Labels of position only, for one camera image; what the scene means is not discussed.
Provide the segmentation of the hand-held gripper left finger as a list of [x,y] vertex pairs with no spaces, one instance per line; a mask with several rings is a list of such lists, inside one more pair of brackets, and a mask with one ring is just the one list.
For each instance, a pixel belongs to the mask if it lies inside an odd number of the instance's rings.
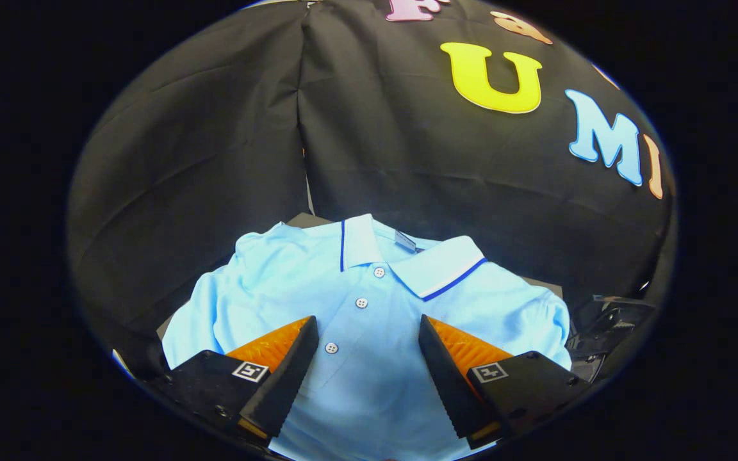
[[267,446],[281,432],[318,345],[316,317],[307,316],[226,354],[199,352],[151,388],[219,437]]

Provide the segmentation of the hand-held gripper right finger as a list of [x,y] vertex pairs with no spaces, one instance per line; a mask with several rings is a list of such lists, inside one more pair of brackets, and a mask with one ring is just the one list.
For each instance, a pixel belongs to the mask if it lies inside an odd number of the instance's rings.
[[505,444],[573,407],[592,382],[536,351],[511,354],[422,315],[418,343],[457,437]]

